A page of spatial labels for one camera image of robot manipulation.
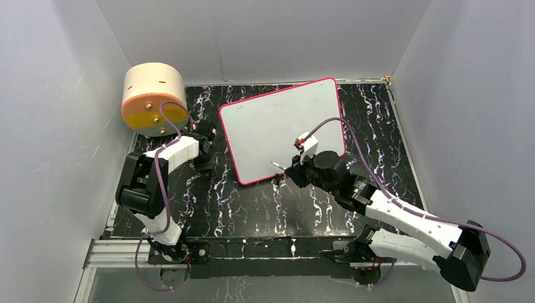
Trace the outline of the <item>pink framed whiteboard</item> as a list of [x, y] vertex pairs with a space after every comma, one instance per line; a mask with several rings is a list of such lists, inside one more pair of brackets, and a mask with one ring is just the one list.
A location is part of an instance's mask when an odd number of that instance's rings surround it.
[[338, 86], [324, 78], [222, 105], [219, 117], [241, 185], [280, 174], [298, 154], [295, 140], [341, 117]]

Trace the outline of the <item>white whiteboard marker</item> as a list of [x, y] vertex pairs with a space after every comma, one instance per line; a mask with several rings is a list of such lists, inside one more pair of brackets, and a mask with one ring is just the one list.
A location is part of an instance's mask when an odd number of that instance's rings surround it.
[[278, 164], [276, 162], [271, 162], [275, 167], [279, 168], [280, 170], [286, 170], [287, 168], [282, 166], [281, 164]]

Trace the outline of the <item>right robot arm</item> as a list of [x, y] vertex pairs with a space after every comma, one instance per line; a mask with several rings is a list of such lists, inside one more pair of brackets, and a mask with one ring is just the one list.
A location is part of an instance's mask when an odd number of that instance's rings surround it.
[[437, 217], [406, 202], [394, 202], [376, 183], [356, 175], [334, 151], [313, 157], [296, 155], [285, 169], [298, 187], [313, 185], [334, 196], [344, 209], [384, 222], [401, 231], [365, 228], [354, 241], [363, 261], [375, 257], [407, 261], [440, 273], [451, 285], [474, 292], [490, 258], [482, 226], [439, 222]]

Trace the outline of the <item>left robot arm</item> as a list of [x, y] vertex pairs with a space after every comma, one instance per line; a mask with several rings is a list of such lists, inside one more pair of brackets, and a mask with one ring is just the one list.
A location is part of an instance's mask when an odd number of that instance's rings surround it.
[[189, 247], [170, 213], [168, 177], [188, 162], [200, 173], [213, 170], [217, 132], [215, 123], [202, 121], [156, 150], [132, 152], [125, 159], [115, 202], [144, 224], [143, 239], [169, 262], [185, 261]]

